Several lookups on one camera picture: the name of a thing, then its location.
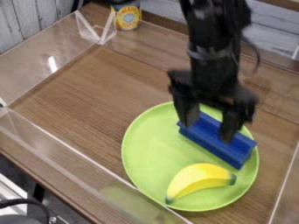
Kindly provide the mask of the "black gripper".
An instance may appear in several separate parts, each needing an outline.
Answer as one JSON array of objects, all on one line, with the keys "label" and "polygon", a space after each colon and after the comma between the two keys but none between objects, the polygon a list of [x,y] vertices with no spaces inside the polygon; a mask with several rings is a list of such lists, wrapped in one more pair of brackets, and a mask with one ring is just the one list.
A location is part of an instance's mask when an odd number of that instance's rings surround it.
[{"label": "black gripper", "polygon": [[230,52],[208,60],[190,58],[189,70],[169,70],[169,93],[184,127],[198,119],[200,103],[221,109],[218,137],[229,143],[244,123],[250,123],[257,96],[240,84],[238,57]]}]

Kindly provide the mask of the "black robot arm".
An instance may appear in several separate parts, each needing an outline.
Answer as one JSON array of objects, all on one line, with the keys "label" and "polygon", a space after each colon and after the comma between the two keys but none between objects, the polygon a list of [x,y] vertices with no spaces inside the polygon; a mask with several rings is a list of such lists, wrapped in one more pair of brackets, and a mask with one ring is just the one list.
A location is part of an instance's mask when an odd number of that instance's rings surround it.
[{"label": "black robot arm", "polygon": [[178,0],[188,26],[188,70],[170,70],[169,93],[182,126],[194,124],[204,103],[218,109],[218,138],[229,142],[253,120],[257,96],[238,81],[241,31],[250,24],[245,0]]}]

